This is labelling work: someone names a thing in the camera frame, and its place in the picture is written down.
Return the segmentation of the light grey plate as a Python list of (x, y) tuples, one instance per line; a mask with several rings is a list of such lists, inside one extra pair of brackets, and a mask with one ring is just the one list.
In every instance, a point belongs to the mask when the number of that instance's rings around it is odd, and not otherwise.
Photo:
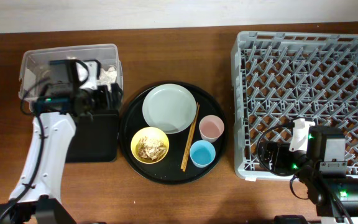
[(163, 84), (153, 88), (142, 104), (145, 122), (165, 134), (184, 131), (194, 120), (197, 105), (193, 94), (177, 84)]

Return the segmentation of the food scraps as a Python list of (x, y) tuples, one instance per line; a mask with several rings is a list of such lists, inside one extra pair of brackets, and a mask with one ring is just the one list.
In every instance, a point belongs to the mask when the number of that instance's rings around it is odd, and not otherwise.
[(147, 136), (140, 138), (138, 145), (138, 156), (146, 160), (156, 161), (167, 151), (162, 140), (148, 138)]

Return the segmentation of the grey dishwasher rack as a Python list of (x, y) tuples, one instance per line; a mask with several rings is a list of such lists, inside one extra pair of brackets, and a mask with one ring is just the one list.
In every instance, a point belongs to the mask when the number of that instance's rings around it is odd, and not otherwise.
[[(358, 178), (358, 34), (242, 31), (231, 50), (234, 171), (244, 180), (275, 180), (255, 147), (268, 128), (297, 117), (340, 128), (347, 174)], [(289, 142), (289, 130), (264, 139)]]

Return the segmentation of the blue cup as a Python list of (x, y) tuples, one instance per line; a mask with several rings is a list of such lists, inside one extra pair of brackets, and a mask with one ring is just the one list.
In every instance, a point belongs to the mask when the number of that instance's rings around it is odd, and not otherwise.
[(204, 168), (210, 165), (216, 157), (214, 146), (205, 140), (199, 140), (190, 147), (190, 159), (198, 168)]

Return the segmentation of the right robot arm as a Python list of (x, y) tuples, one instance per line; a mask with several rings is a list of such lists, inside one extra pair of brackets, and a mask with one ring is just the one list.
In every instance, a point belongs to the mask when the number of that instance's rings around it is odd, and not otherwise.
[(321, 223), (358, 223), (358, 179), (346, 174), (343, 132), (317, 126), (309, 118), (296, 118), (278, 128), (289, 129), (291, 141), (259, 137), (256, 155), (260, 166), (305, 184), (307, 199), (315, 205)]

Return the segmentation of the pink cup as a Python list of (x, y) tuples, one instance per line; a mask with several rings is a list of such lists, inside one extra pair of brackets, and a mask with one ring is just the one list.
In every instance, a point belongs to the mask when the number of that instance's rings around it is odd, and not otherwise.
[(215, 142), (224, 132), (224, 122), (218, 116), (207, 115), (201, 119), (199, 131), (203, 140)]

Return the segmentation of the yellow bowl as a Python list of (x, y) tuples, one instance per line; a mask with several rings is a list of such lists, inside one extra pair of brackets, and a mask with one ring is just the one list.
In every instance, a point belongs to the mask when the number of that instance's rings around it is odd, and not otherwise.
[[(138, 142), (140, 140), (140, 138), (147, 136), (148, 138), (153, 138), (153, 139), (160, 139), (163, 141), (164, 145), (167, 147), (167, 151), (165, 152), (165, 154), (158, 160), (156, 161), (151, 161), (151, 160), (146, 160), (146, 159), (142, 159), (141, 157), (138, 156), (138, 150), (139, 150), (139, 145)], [(169, 150), (169, 140), (167, 135), (160, 129), (155, 128), (155, 127), (146, 127), (146, 128), (142, 128), (141, 130), (139, 130), (138, 132), (136, 132), (131, 140), (131, 152), (132, 155), (141, 163), (144, 164), (155, 164), (158, 163), (159, 161), (161, 161), (168, 153)]]

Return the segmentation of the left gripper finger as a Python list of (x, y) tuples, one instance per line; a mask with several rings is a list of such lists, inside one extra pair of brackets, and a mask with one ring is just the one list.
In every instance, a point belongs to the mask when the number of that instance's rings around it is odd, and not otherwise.
[(110, 109), (110, 92), (106, 85), (98, 86), (99, 91), (99, 108), (103, 110)]
[(111, 108), (119, 109), (122, 105), (124, 91), (117, 83), (111, 84)]

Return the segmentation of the white tissue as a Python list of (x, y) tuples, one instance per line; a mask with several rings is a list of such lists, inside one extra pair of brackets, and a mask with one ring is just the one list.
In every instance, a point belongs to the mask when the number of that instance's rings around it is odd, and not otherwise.
[(109, 67), (107, 70), (101, 69), (96, 81), (97, 86), (106, 86), (111, 91), (111, 85), (116, 82), (117, 70), (115, 67)]

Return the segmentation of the clear plastic bin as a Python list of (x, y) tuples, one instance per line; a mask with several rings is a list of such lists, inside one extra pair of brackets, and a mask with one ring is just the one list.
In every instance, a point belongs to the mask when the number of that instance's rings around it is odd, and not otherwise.
[(27, 51), (22, 59), (19, 80), (21, 103), (36, 113), (74, 110), (74, 96), (80, 87), (76, 63), (98, 60), (101, 68), (115, 67), (116, 83), (124, 91), (122, 65), (114, 44), (79, 45)]

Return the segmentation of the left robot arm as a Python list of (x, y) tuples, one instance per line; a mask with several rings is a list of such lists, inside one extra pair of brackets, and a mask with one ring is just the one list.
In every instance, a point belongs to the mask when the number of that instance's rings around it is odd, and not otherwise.
[(117, 155), (123, 90), (101, 76), (98, 60), (52, 60), (23, 92), (33, 135), (22, 174), (0, 223), (73, 223), (62, 205), (67, 162), (107, 162)]

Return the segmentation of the round black tray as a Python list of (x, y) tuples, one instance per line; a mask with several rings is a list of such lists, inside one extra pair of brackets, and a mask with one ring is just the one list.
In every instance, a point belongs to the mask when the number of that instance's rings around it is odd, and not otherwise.
[(129, 103), (127, 108), (124, 110), (123, 116), (120, 118), (118, 134), (119, 145), (122, 155), (125, 157), (126, 161), (139, 175), (160, 184), (185, 184), (201, 178), (216, 166), (220, 158), (222, 158), (223, 154), (225, 153), (228, 132), (226, 128), (224, 128), (223, 134), (212, 143), (216, 151), (216, 156), (212, 163), (204, 168), (196, 167), (191, 161), (190, 157), (186, 165), (186, 170), (183, 171), (180, 168), (190, 127), (179, 133), (167, 134), (170, 145), (167, 155), (160, 162), (154, 164), (144, 164), (138, 161), (132, 155), (131, 141), (136, 132), (142, 128), (149, 127), (142, 114), (142, 104), (150, 91), (163, 84), (177, 84), (185, 87), (195, 97), (196, 102), (201, 104), (192, 143), (201, 140), (201, 134), (198, 125), (201, 119), (205, 116), (218, 116), (222, 119), (224, 125), (227, 125), (227, 119), (224, 115), (224, 111), (220, 107), (220, 104), (207, 91), (198, 86), (184, 82), (160, 82), (143, 88), (143, 90), (140, 91), (140, 93)]

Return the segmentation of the black rectangular tray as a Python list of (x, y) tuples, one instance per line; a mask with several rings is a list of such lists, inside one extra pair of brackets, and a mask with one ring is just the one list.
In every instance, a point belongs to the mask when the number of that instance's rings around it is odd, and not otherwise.
[(97, 110), (80, 116), (67, 152), (67, 163), (111, 162), (117, 156), (118, 110)]

